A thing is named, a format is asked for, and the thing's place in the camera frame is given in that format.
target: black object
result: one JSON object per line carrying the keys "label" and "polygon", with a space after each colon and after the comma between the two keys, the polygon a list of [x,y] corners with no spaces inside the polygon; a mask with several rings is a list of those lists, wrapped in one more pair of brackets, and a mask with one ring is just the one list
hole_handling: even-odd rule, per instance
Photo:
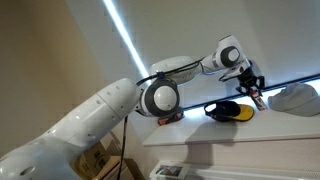
{"label": "black object", "polygon": [[124,118],[120,167],[119,167],[119,171],[118,171],[118,175],[117,175],[117,180],[120,180],[120,178],[121,178],[121,167],[122,167],[122,162],[123,162],[123,157],[124,157],[124,150],[126,148],[127,124],[128,124],[128,116],[126,116]]}
{"label": "black object", "polygon": [[236,47],[234,47],[234,46],[229,46],[229,47],[227,47],[227,48],[225,48],[225,49],[223,49],[222,51],[221,51],[221,63],[225,66],[225,67],[228,67],[228,68],[230,68],[230,67],[233,67],[235,64],[236,64],[236,61],[235,60],[231,60],[231,59],[229,59],[229,54],[230,54],[230,52],[231,51],[233,51],[233,50],[236,50],[237,52],[238,52],[238,57],[236,58],[237,60],[239,59],[239,57],[240,57],[240,53],[239,53],[239,50],[236,48]]}
{"label": "black object", "polygon": [[250,89],[255,87],[259,93],[259,96],[262,96],[261,91],[265,88],[264,76],[255,76],[251,67],[243,71],[241,75],[237,76],[237,79],[239,80],[240,86],[238,86],[236,90],[239,93],[244,96],[249,96]]}
{"label": "black object", "polygon": [[220,122],[227,122],[233,120],[230,116],[237,116],[240,114],[241,110],[237,103],[233,101],[223,101],[217,102],[216,108],[212,111],[207,111],[206,108],[213,104],[207,104],[204,106],[204,111],[206,116],[210,116],[213,119]]}
{"label": "black object", "polygon": [[158,119],[158,124],[159,124],[159,126],[162,126],[165,124],[180,121],[182,118],[184,118],[183,109],[181,107],[179,107],[175,113],[168,115],[168,116],[165,116],[165,117],[160,117]]}

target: cardboard box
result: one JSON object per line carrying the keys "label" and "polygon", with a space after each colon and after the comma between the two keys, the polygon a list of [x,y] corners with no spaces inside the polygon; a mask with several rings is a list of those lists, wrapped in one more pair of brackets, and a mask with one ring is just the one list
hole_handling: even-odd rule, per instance
{"label": "cardboard box", "polygon": [[101,142],[82,153],[72,164],[73,170],[84,180],[96,177],[109,157]]}

